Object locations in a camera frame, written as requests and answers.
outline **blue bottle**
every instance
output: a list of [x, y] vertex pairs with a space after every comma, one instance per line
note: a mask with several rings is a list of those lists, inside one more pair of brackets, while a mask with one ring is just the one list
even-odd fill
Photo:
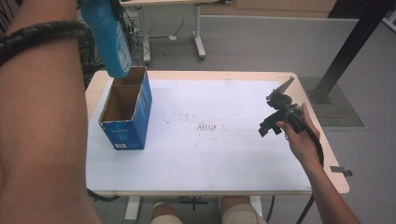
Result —
[[111, 77], [128, 75], [132, 58], [120, 22], [116, 20], [112, 0], [83, 0], [81, 15], [91, 28], [96, 47]]

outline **black pole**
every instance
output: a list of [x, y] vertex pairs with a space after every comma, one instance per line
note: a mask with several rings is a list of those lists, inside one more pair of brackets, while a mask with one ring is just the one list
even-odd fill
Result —
[[387, 14], [394, 0], [374, 0], [356, 26], [353, 28], [343, 47], [338, 51], [327, 72], [315, 89], [308, 91], [311, 103], [329, 104], [329, 93], [335, 83], [347, 70], [378, 24]]

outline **person's right hand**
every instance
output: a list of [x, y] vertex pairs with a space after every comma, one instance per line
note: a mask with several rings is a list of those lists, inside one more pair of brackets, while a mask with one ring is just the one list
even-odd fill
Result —
[[[320, 138], [320, 132], [314, 126], [311, 117], [309, 117], [306, 103], [303, 103], [302, 108], [305, 123], [312, 129], [315, 135]], [[291, 126], [284, 121], [278, 121], [276, 125], [286, 133], [291, 151], [304, 168], [307, 165], [319, 164], [317, 148], [306, 131], [296, 133]]]

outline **blue box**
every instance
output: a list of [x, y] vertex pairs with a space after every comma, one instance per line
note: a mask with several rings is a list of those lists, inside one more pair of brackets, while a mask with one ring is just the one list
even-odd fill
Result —
[[99, 124], [116, 150], [144, 149], [151, 102], [146, 67], [114, 78]]

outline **black tool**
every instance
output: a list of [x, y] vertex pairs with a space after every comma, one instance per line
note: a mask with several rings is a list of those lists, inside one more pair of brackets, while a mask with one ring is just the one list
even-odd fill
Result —
[[267, 104], [277, 111], [260, 124], [259, 133], [262, 137], [264, 137], [270, 129], [274, 130], [275, 134], [282, 133], [281, 129], [276, 126], [276, 123], [281, 120], [286, 121], [296, 133], [300, 133], [304, 130], [304, 126], [302, 126], [303, 111], [301, 107], [297, 104], [293, 105], [291, 97], [284, 94], [293, 80], [294, 77], [290, 77], [288, 81], [273, 90], [273, 92], [266, 97]]

